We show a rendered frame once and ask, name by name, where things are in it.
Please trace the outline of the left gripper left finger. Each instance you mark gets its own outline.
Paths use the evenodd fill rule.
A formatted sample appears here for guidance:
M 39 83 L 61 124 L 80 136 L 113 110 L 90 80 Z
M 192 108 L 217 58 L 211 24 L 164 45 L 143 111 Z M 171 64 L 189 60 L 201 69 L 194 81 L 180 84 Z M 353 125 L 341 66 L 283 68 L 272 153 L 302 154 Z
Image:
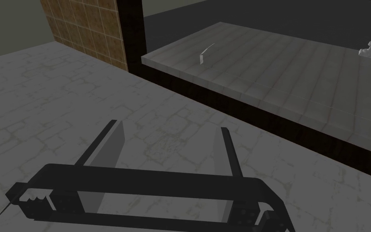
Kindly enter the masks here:
M 80 156 L 75 165 L 114 168 L 124 143 L 123 121 L 111 120 Z M 85 212 L 97 213 L 105 194 L 78 192 L 78 195 Z

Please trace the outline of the silver knife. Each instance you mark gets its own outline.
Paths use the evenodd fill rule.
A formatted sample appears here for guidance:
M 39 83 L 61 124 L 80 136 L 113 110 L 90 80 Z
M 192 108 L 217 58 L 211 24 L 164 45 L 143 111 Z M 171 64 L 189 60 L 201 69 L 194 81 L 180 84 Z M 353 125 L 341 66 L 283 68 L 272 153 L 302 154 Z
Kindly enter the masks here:
M 204 53 L 210 48 L 212 47 L 213 45 L 215 45 L 215 43 L 213 43 L 212 45 L 208 46 L 205 50 L 203 50 L 203 52 L 201 52 L 201 54 L 199 55 L 199 58 L 200 58 L 200 64 L 203 64 L 204 63 Z

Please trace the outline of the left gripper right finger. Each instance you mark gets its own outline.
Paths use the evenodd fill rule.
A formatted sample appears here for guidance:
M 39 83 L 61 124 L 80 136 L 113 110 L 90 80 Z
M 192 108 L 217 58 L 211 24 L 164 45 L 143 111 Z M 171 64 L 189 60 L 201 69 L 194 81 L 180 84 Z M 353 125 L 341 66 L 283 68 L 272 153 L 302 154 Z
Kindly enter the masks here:
M 236 155 L 230 132 L 225 127 L 216 128 L 213 145 L 214 173 L 221 176 L 242 177 L 241 167 Z M 227 223 L 233 208 L 240 205 L 239 201 L 217 200 L 218 218 Z

